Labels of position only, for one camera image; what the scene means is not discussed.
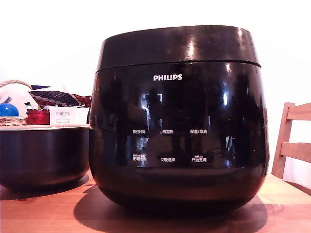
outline white wall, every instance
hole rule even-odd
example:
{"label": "white wall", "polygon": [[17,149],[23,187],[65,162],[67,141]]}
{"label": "white wall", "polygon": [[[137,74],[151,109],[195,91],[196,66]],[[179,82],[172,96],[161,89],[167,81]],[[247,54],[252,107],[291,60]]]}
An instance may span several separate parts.
{"label": "white wall", "polygon": [[[90,95],[101,42],[157,27],[222,24],[254,38],[268,108],[270,170],[283,104],[311,102],[311,16],[303,1],[2,1],[0,78],[65,85]],[[311,124],[291,141],[311,142]],[[311,166],[288,160],[285,178],[311,187]]]}

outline black rice cooker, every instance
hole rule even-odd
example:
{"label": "black rice cooker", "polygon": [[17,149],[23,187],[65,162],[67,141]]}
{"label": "black rice cooker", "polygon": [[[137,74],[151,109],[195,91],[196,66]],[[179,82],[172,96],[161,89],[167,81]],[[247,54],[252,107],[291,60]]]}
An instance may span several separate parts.
{"label": "black rice cooker", "polygon": [[103,42],[90,114],[99,189],[141,211],[223,213],[268,168],[267,113],[250,32],[187,26]]}

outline wicker basket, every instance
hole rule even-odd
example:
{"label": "wicker basket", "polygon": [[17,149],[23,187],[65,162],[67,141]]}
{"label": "wicker basket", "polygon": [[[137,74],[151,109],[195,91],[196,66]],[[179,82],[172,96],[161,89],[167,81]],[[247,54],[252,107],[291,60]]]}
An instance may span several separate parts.
{"label": "wicker basket", "polygon": [[0,116],[0,126],[26,125],[26,117]]}
{"label": "wicker basket", "polygon": [[[32,90],[31,85],[20,80],[9,80],[0,83],[0,88],[9,84],[18,83],[29,87]],[[0,126],[17,126],[26,125],[26,117],[21,116],[0,116]]]}

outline black pot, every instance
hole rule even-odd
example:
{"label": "black pot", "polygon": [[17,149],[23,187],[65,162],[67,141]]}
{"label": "black pot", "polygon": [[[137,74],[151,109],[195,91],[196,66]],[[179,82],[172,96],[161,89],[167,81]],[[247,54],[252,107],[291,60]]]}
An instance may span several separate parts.
{"label": "black pot", "polygon": [[79,180],[89,169],[88,137],[88,126],[2,127],[0,184],[38,190]]}
{"label": "black pot", "polygon": [[120,205],[222,213],[249,202],[264,181],[266,107],[244,29],[113,36],[103,42],[92,101],[91,172]]}

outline box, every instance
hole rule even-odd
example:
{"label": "box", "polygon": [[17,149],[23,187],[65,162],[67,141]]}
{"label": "box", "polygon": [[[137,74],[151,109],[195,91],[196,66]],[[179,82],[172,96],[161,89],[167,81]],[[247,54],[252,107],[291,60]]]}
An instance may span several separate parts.
{"label": "box", "polygon": [[48,107],[51,125],[86,125],[89,108]]}

